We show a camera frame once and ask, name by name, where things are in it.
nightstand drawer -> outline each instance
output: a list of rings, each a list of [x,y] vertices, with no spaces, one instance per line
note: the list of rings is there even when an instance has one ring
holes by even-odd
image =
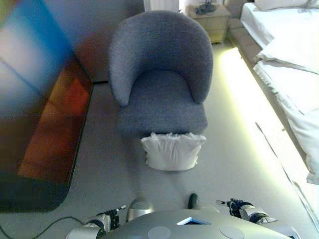
[[[205,30],[221,30],[227,28],[228,16],[198,18],[194,20],[198,21]]]
[[[210,38],[211,43],[222,42],[225,39],[227,30],[208,30],[207,34]]]
[[[226,29],[228,23],[228,16],[217,16],[207,18],[206,30],[221,30]]]

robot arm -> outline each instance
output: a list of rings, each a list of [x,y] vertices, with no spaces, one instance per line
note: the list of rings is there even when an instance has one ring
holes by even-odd
[[[217,200],[216,203],[228,207],[229,214],[232,216],[269,228],[289,238],[301,239],[292,226],[269,217],[262,208],[254,207],[251,203],[233,198],[228,202]]]
[[[110,231],[120,226],[118,213],[126,208],[123,205],[119,208],[99,213],[89,218],[88,222],[73,229],[65,239],[100,239]]]

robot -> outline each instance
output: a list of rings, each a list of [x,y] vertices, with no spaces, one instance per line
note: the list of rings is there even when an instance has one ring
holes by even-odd
[[[129,206],[126,224],[119,224],[123,205],[90,218],[66,239],[301,239],[293,227],[251,203],[230,199],[216,204],[228,207],[230,216],[199,202],[196,194],[188,209],[174,211],[154,212],[149,202],[137,199]]]

wooden nightstand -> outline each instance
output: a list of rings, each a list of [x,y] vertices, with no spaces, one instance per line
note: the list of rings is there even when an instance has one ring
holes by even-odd
[[[214,3],[216,10],[205,15],[197,15],[196,7],[199,5],[188,5],[186,15],[198,21],[207,31],[212,43],[222,42],[227,33],[227,22],[230,13],[223,4]]]

gray wall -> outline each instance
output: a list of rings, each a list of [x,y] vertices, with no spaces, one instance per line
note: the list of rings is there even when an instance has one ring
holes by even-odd
[[[144,11],[143,0],[43,0],[92,81],[107,80],[115,27]]]

